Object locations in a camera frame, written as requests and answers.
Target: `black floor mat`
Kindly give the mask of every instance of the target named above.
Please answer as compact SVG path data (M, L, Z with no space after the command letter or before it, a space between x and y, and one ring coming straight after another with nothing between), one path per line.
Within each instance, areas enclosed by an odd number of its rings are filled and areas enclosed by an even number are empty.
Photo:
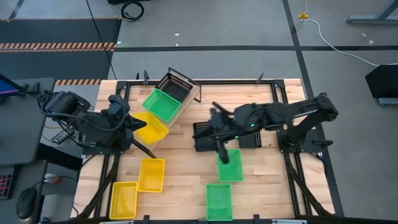
M120 19L96 19L104 42L118 41ZM0 21L0 43L100 42L91 19L16 19Z
M0 73L17 80L53 77L56 80L107 79L105 51L0 53Z

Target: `monitor screen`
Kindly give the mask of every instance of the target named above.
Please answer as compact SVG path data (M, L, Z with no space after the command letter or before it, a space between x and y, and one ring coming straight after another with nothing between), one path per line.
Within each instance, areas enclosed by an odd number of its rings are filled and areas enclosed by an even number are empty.
M0 80L0 97L18 95L20 92L10 84Z

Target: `computer monitor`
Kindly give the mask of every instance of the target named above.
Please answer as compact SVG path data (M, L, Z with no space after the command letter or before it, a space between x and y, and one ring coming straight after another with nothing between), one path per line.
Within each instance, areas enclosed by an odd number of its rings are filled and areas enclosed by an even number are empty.
M0 98L26 93L26 90L0 74Z

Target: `yellow plug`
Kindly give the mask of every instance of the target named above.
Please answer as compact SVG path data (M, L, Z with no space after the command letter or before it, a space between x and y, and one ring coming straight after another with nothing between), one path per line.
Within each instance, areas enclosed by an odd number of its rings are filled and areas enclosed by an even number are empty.
M299 19L308 19L308 14L306 14L304 11L301 12L300 15L298 15Z

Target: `keyboard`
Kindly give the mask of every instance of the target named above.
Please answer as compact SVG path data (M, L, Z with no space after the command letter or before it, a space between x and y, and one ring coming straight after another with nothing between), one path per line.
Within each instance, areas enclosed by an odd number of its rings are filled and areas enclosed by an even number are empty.
M14 166L0 167L0 200L10 199Z

